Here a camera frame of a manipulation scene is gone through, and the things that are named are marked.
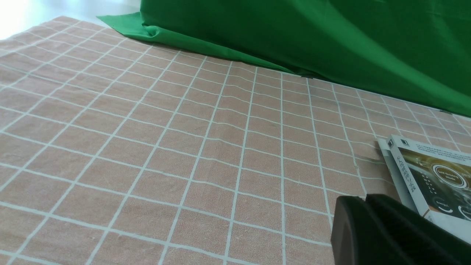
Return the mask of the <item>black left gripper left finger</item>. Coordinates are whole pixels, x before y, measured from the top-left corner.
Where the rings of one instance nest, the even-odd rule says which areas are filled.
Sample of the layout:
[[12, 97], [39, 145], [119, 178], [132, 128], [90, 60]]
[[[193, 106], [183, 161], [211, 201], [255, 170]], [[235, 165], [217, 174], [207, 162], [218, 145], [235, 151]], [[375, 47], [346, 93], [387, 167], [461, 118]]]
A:
[[331, 245], [336, 265], [406, 265], [370, 206], [359, 197], [336, 200]]

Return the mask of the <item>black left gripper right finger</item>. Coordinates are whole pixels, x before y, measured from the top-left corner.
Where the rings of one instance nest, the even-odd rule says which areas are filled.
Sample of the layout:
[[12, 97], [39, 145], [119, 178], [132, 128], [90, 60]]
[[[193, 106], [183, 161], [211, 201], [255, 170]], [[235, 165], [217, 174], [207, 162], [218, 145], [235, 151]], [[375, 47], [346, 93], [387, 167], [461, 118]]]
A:
[[470, 244], [384, 194], [365, 202], [378, 215], [390, 238], [415, 265], [469, 265]]

